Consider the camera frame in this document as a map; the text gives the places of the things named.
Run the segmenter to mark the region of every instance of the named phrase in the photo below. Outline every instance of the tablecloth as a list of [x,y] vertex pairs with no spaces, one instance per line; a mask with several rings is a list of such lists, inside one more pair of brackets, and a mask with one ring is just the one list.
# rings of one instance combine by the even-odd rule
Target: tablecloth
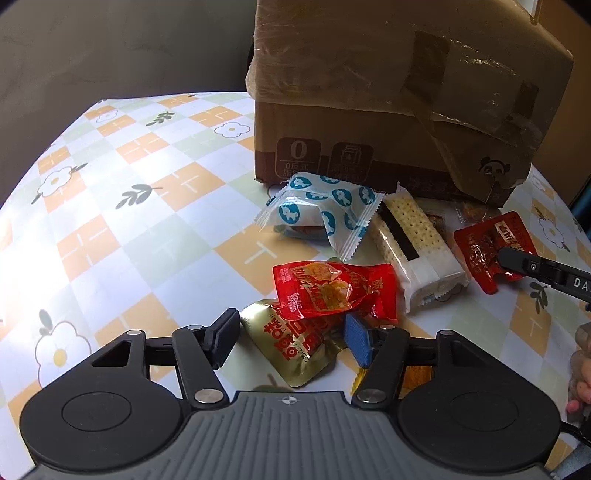
[[[254,180],[253,118],[246,93],[102,100],[51,144],[3,205],[5,479],[32,467],[18,433],[25,402],[91,352],[128,329],[167,336],[179,326],[209,325],[228,307],[273,298],[273,265],[333,256],[327,245],[253,225],[269,198]],[[590,270],[589,240],[535,168],[503,208],[510,210],[521,215],[540,255]],[[378,262],[364,239],[352,263]],[[400,321],[415,336],[460,332],[563,411],[574,333],[591,314],[550,288],[544,307],[535,297],[540,288],[525,278],[489,296],[471,282]],[[348,396],[355,373],[344,351],[331,372],[302,390]],[[245,337],[218,375],[230,397],[236,390],[286,386]],[[178,394],[171,367],[153,367],[152,378]],[[557,455],[566,451],[564,444]]]

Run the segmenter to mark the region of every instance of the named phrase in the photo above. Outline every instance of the red snack package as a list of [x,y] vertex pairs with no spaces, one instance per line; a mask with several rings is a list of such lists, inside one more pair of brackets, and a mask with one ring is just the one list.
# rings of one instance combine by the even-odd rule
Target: red snack package
[[513,247],[537,255],[530,234],[517,212],[508,212],[486,222],[453,232],[470,273],[485,293],[498,290],[494,276],[503,275],[508,281],[523,278],[523,275],[501,268],[496,254],[502,247]]
[[358,267],[339,262],[292,262],[273,267],[285,320],[361,309],[396,322],[396,273],[389,264]]

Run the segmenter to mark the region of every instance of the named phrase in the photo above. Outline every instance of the cracker snack package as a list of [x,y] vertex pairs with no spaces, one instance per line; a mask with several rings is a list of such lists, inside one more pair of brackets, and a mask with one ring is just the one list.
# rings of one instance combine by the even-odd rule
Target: cracker snack package
[[409,192],[387,195],[368,227],[384,260],[404,289],[406,312],[445,295],[468,279],[431,220]]

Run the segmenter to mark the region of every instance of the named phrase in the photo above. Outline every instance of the printed icon on box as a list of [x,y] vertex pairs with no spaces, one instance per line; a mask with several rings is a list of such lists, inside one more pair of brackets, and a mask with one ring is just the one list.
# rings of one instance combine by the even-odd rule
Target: printed icon on box
[[353,220],[351,220],[351,218],[349,217],[349,214],[347,212],[345,212],[344,220],[345,220],[345,227],[347,227],[349,230],[355,230],[357,228],[357,225],[355,225]]
[[297,223],[297,221],[300,219],[300,209],[297,207],[295,203],[280,205],[279,216],[285,223],[293,225],[294,223]]
[[276,175],[288,179],[300,171],[318,173],[320,147],[320,142],[313,138],[280,138],[275,153]]
[[503,163],[500,160],[491,160],[490,157],[484,157],[480,161],[478,171],[482,171],[484,175],[504,175],[510,169],[511,165],[508,163]]
[[325,181],[326,183],[338,183],[340,182],[340,180],[336,180],[336,179],[331,179],[330,177],[324,177],[324,176],[320,176],[320,179],[322,181]]
[[363,183],[369,174],[374,149],[369,145],[339,142],[330,153],[326,174],[353,183]]
[[324,211],[322,213],[322,219],[324,220],[324,226],[326,227],[326,233],[328,236],[334,234],[336,230],[336,220],[332,213]]
[[306,192],[306,198],[310,200],[326,200],[328,197],[320,193]]
[[359,187],[359,198],[366,205],[372,204],[375,200],[374,190],[367,187]]
[[340,160],[342,163],[359,163],[361,161],[361,147],[347,145],[340,154]]
[[349,190],[336,189],[333,190],[332,193],[338,204],[342,205],[343,207],[348,207],[351,205],[352,197]]
[[293,189],[305,189],[312,185],[312,182],[306,177],[296,177],[290,182],[290,187]]

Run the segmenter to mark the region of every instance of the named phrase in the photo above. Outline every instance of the blue and white snack wrapper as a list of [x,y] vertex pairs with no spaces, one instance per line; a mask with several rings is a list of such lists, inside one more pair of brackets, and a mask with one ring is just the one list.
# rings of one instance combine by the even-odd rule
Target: blue and white snack wrapper
[[369,187],[314,173],[296,173],[255,218],[267,225],[324,225],[342,261],[349,260],[384,198]]

